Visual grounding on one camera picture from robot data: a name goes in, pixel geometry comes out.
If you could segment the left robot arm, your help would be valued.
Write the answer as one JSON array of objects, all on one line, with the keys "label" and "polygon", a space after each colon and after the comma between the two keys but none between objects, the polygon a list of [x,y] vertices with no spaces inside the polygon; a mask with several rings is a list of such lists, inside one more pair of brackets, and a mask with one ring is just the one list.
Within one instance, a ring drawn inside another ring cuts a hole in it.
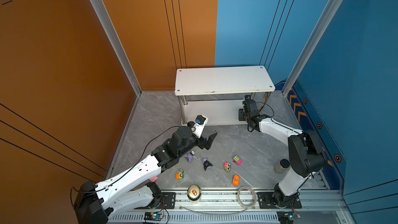
[{"label": "left robot arm", "polygon": [[105,224],[125,209],[157,206],[161,190],[149,182],[172,168],[193,148],[210,149],[217,133],[208,138],[195,134],[190,127],[179,127],[142,161],[105,181],[87,181],[77,190],[73,203],[80,224]]}]

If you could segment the light purple figure toy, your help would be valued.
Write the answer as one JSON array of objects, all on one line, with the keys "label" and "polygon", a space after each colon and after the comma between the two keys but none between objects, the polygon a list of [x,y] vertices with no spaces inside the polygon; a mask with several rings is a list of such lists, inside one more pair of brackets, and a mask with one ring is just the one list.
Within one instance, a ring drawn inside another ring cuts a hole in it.
[{"label": "light purple figure toy", "polygon": [[194,159],[194,155],[195,155],[195,152],[192,150],[192,151],[190,151],[189,153],[187,153],[184,157],[185,157],[189,162],[191,162],[191,161]]}]

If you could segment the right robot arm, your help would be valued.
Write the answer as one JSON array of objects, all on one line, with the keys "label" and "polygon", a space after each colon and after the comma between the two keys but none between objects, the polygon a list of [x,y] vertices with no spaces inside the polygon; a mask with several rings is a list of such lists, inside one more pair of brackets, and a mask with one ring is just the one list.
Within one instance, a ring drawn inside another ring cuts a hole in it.
[{"label": "right robot arm", "polygon": [[268,134],[288,147],[290,168],[275,187],[271,204],[276,208],[293,207],[299,199],[299,189],[328,163],[318,135],[312,131],[294,129],[261,114],[257,102],[246,95],[238,119],[247,122],[248,131]]}]

